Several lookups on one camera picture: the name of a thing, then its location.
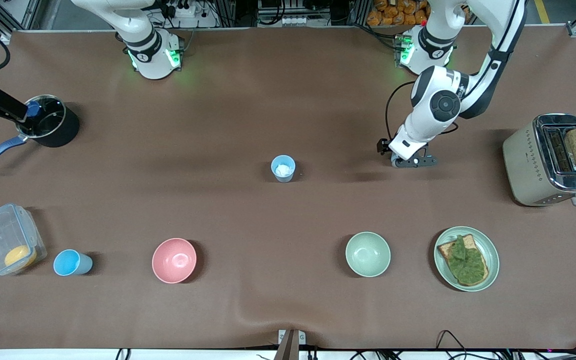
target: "mint green bowl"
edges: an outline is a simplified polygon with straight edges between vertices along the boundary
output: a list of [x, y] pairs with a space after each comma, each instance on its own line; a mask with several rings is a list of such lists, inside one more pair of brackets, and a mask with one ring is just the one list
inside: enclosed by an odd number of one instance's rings
[[360, 232], [345, 246], [345, 260], [352, 271], [366, 278], [382, 275], [391, 264], [391, 248], [374, 232]]
[[[441, 252], [439, 252], [439, 246], [457, 240], [457, 235], [464, 236], [468, 234], [472, 234], [472, 237], [475, 239], [478, 250], [484, 256], [484, 260], [486, 260], [489, 273], [486, 280], [474, 286], [461, 285], [450, 271], [450, 268], [448, 268], [448, 264]], [[434, 243], [434, 264], [437, 266], [441, 277], [446, 280], [448, 284], [464, 292], [480, 292], [492, 285], [497, 279], [497, 275], [499, 275], [499, 254], [494, 244], [482, 231], [467, 226], [451, 227], [439, 235], [437, 242]]]

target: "cup with white contents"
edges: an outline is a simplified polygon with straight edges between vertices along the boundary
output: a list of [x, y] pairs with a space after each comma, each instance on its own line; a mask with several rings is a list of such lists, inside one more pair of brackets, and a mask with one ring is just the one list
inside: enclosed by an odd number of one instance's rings
[[295, 160], [288, 155], [279, 155], [270, 163], [270, 170], [280, 183], [290, 182], [296, 167]]

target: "pink bowl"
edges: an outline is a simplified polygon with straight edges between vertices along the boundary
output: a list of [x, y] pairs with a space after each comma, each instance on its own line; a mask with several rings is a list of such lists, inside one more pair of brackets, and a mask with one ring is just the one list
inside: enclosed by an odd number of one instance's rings
[[152, 255], [152, 271], [166, 284], [186, 280], [197, 265], [195, 248], [185, 239], [173, 238], [162, 242]]

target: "white substance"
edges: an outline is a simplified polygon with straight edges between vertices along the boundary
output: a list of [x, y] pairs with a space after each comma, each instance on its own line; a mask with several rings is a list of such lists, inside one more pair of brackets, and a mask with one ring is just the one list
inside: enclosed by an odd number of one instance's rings
[[288, 165], [279, 165], [276, 169], [274, 169], [274, 174], [280, 178], [285, 178], [286, 176], [292, 174], [293, 171], [290, 169]]

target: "blue cup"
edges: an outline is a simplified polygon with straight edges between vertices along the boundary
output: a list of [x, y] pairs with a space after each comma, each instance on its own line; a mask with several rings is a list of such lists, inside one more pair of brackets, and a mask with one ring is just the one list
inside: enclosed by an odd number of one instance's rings
[[296, 167], [295, 160], [288, 155], [279, 155], [270, 163], [270, 170], [280, 183], [290, 182]]
[[92, 259], [84, 253], [69, 248], [55, 257], [52, 268], [58, 276], [82, 275], [92, 268]]

